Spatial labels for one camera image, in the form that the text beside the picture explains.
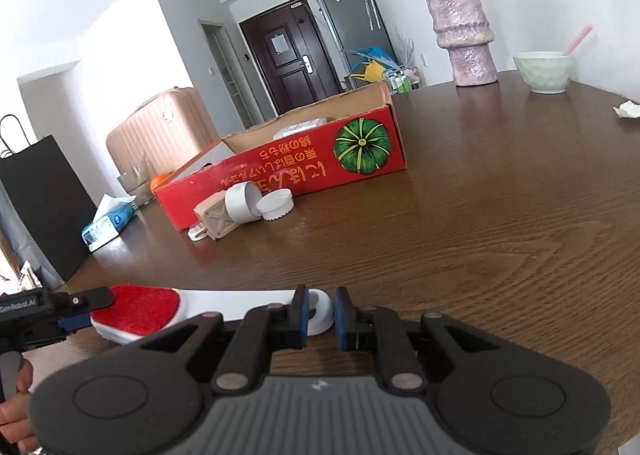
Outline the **person left hand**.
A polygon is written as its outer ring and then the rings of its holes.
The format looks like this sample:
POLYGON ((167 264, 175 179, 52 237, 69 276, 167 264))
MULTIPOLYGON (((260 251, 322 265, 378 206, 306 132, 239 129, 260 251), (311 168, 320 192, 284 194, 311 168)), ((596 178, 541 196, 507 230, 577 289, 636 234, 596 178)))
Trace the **person left hand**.
POLYGON ((22 359, 16 375, 16 394, 1 404, 1 434, 10 444, 16 444, 24 453, 34 453, 40 443, 34 435, 28 418, 28 407, 32 394, 30 387, 34 378, 34 368, 29 360, 22 359))

